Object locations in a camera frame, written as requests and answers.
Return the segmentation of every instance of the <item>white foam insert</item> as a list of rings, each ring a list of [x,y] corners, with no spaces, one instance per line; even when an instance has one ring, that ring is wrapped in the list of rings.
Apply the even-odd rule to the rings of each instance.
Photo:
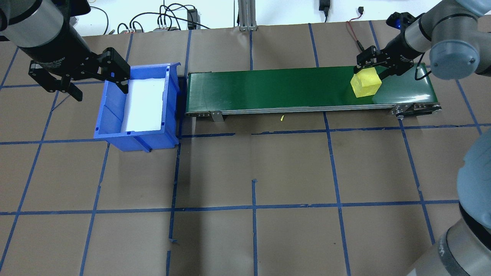
[[[121,132],[161,129],[165,79],[130,80]]]

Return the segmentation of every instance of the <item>power adapter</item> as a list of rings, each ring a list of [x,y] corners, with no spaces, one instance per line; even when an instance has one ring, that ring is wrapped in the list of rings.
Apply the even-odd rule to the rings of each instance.
[[[200,18],[197,9],[188,10],[188,21],[192,21],[198,24],[200,23]],[[201,26],[196,25],[195,23],[188,22],[188,29],[201,29]]]
[[[319,10],[324,11],[324,15],[328,16],[329,8],[331,8],[331,0],[319,0]]]

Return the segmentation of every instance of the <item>cable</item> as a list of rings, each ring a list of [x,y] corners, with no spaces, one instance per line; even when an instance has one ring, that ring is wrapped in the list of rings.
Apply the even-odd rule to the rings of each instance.
[[[106,30],[104,30],[103,35],[106,34],[106,32],[108,32],[108,28],[109,28],[109,16],[108,16],[108,14],[103,9],[101,9],[101,8],[93,7],[93,6],[90,6],[90,7],[93,8],[93,9],[98,9],[98,10],[102,11],[106,15]]]
[[[353,27],[351,26],[351,22],[346,21],[346,24],[348,24],[348,26],[351,29],[351,32],[353,32],[353,36],[355,37],[355,41],[358,41],[358,38],[356,37],[355,31],[353,30]]]
[[[118,33],[119,33],[119,27],[121,27],[121,25],[123,25],[123,26],[126,28],[126,30],[127,30],[128,32],[130,31],[130,28],[128,28],[128,25],[126,25],[126,24],[124,24],[124,23],[119,23],[119,25],[118,25],[118,29],[117,29]]]
[[[172,6],[172,5],[174,5],[174,4],[171,4],[169,6],[161,5],[160,8],[159,8],[159,12],[161,14],[162,14],[162,7],[165,8],[165,12],[163,13],[163,15],[164,15],[164,23],[166,25],[167,25],[167,23],[165,22],[165,16],[167,15],[167,11],[170,11],[174,17],[176,16],[176,14],[174,13],[174,10],[177,10],[177,9],[171,10],[170,9],[170,6]],[[160,20],[161,25],[163,26],[163,24],[162,24],[162,15],[159,15],[159,20]],[[177,23],[177,28],[178,29],[181,29],[181,25],[179,24],[179,21],[176,20],[176,23]],[[170,27],[172,27],[172,18],[170,19]]]
[[[346,21],[346,25],[348,25],[348,27],[350,27],[351,32],[353,33],[353,39],[355,40],[355,42],[358,45],[358,48],[360,49],[361,52],[363,52],[365,50],[365,48],[363,47],[363,45],[358,40],[358,37],[356,36],[355,31],[353,30],[353,26],[351,26],[351,21],[356,20],[356,19],[360,19],[361,16],[363,15],[363,12],[364,12],[363,7],[358,7],[358,13],[360,14],[360,16],[355,17],[355,18],[351,18],[349,21]]]
[[[138,16],[141,16],[141,15],[145,15],[145,14],[158,14],[158,15],[161,15],[161,13],[158,13],[158,12],[143,12],[143,13],[140,13],[140,14],[137,14],[135,15],[131,20],[130,20],[130,24],[133,22],[133,20],[135,20]],[[205,25],[202,25],[198,22],[193,22],[193,21],[190,21],[190,20],[186,20],[186,19],[183,19],[183,18],[179,18],[179,17],[175,17],[175,16],[171,16],[171,15],[166,15],[168,17],[171,17],[171,18],[175,18],[175,19],[179,19],[179,20],[182,20],[182,21],[186,21],[186,22],[189,22],[189,23],[193,23],[195,25],[198,25],[198,26],[202,26],[203,28],[206,28],[206,29],[209,29],[208,27],[206,27]]]
[[[170,7],[172,7],[172,6],[174,6],[174,5],[177,5],[177,6],[179,6],[179,7],[178,7],[177,9],[173,9],[173,10],[171,10],[171,9],[170,9]],[[173,16],[176,16],[176,15],[174,14],[174,12],[173,12],[173,11],[174,11],[174,10],[178,10],[178,9],[180,9],[180,8],[184,8],[184,9],[186,9],[186,11],[188,12],[188,14],[191,16],[191,21],[193,21],[193,22],[194,22],[194,18],[192,17],[191,12],[189,11],[189,9],[188,9],[186,6],[192,6],[192,7],[193,7],[193,9],[196,9],[196,7],[195,7],[195,6],[193,6],[193,5],[182,5],[182,4],[179,4],[179,3],[172,3],[172,4],[170,4],[170,5],[168,6],[168,9],[170,10],[170,12],[172,12],[172,15],[173,15]]]
[[[418,78],[418,70],[419,70],[419,66],[421,65],[421,61],[423,60],[423,57],[425,56],[425,53],[423,53],[421,55],[421,57],[419,58],[419,61],[418,61],[418,65],[416,66],[416,70],[414,71],[414,79],[417,80],[417,81],[420,81],[424,78],[426,78],[427,76],[429,76],[431,74],[431,70],[428,71],[428,73],[426,73],[424,76]]]
[[[143,31],[143,26],[138,21],[133,21],[133,29],[136,31],[135,23],[137,23],[138,25],[140,25],[141,32],[144,32]]]

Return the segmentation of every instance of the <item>table surface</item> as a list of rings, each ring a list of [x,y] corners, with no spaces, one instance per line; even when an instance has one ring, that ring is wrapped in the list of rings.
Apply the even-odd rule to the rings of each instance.
[[[397,34],[382,21],[353,28],[365,47]],[[85,40],[131,65],[180,62],[182,80],[353,66],[357,53],[344,23]],[[457,172],[491,126],[490,78],[430,76],[435,115],[183,117],[176,148],[120,152],[92,136],[104,84],[78,83],[79,103],[36,85],[29,61],[0,43],[1,276],[406,275],[459,219]]]

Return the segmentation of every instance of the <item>white wall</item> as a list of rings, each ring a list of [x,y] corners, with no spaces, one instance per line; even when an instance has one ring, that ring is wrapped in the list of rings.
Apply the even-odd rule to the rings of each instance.
[[[357,8],[364,6],[361,20],[385,20],[395,11],[408,11],[417,16],[435,6],[439,0],[331,0],[328,22],[341,22],[357,17]],[[109,31],[119,23],[126,23],[142,12],[158,12],[162,0],[96,0],[92,6],[108,13]],[[238,8],[237,0],[186,0],[180,4],[192,4],[201,15],[201,23],[210,28],[230,28],[235,25]],[[258,25],[288,25],[324,22],[324,13],[318,10],[319,0],[256,0]],[[187,18],[185,10],[176,11],[177,17]],[[85,35],[104,32],[106,17],[99,10],[79,16],[75,29]],[[157,15],[138,17],[145,32],[157,28]]]

